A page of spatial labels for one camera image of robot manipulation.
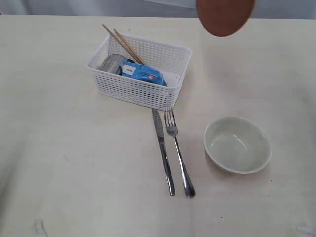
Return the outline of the white perforated plastic basket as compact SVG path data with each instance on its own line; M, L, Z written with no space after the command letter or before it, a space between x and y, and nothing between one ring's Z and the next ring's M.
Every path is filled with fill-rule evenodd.
M112 54L130 58L129 53L107 36L87 63L101 94L157 110L174 107L192 56L188 47L123 34L148 66L160 71L166 86L131 79L101 71L104 60Z

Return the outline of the silver metal table knife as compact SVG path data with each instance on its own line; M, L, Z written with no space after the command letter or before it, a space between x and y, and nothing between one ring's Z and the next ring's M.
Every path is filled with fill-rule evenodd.
M156 129L158 144L159 144L159 148L161 152L162 163L163 163L163 167L165 171L165 177L168 184L169 194L170 196L175 196L176 192L175 192L172 173L171 173L171 169L170 169L170 165L169 165L167 153L166 153L162 121L161 121L158 110L152 109L152 115L153 115L154 126Z

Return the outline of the brown round plate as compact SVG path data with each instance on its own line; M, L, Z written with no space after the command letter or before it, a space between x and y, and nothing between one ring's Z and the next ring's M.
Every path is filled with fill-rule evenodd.
M212 35L227 37L240 30L250 18L255 0L197 0L197 16Z

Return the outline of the wooden chopstick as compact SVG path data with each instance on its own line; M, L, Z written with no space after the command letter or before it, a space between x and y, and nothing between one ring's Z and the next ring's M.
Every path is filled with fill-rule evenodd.
M134 47L129 44L129 42L125 39L125 37L119 33L115 28L114 32L117 34L117 36L120 38L120 40L127 46L127 48L132 52L132 54L135 56L136 60L139 64L145 65L145 61L142 59L142 57L136 52Z
M114 34L106 25L102 24L102 26L107 30L107 32L133 57L133 59L138 63L135 56L132 52L127 48L127 46L120 40L117 34Z

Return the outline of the upper wooden chopstick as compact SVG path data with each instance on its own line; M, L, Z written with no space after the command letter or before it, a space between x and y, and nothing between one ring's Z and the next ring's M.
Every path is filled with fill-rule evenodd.
M102 24L102 26L107 30L107 32L133 57L133 59L138 63L135 56L132 52L127 48L127 46L120 40L117 34L114 34L106 25Z

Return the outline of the clear glass cup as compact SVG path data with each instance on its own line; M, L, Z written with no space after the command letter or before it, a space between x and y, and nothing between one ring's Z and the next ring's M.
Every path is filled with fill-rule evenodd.
M120 54L111 54L103 61L98 70L111 74L122 75L123 63L126 60L127 58Z

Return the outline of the silver metal fork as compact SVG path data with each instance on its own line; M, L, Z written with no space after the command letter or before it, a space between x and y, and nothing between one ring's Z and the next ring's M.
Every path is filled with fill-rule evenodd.
M175 148L177 151L178 160L179 160L180 169L181 169L181 175L182 175L182 180L183 180L185 196L187 198L193 198L196 195L196 192L195 192L194 186L191 182L190 176L187 172L187 169L185 167L185 163L183 161L180 147L179 147L179 144L177 141L178 128L176 125L176 120L175 120L173 110L171 108L164 108L163 114L164 114L164 122L165 122L166 132L170 136L172 136L174 139Z

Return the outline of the lower wooden chopstick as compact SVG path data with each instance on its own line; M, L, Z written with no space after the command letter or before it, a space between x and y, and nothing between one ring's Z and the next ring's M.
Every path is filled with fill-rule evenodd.
M135 56L136 60L139 64L145 65L145 61L142 59L142 57L136 52L134 47L129 44L129 42L125 39L125 37L119 33L115 28L114 32L117 34L117 36L120 38L120 40L127 46L127 48L132 52L132 54Z

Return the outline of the cream floral ceramic bowl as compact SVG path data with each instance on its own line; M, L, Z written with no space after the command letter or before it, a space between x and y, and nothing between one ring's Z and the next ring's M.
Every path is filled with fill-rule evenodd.
M221 170L234 174L253 174L264 169L272 156L271 145L253 122L228 116L210 123L203 133L209 159Z

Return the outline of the blue snack bag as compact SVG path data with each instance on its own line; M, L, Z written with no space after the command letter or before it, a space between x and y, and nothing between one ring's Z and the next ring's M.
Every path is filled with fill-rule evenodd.
M146 65L124 61L123 65L118 67L118 72L121 76L127 78L167 86L163 74Z

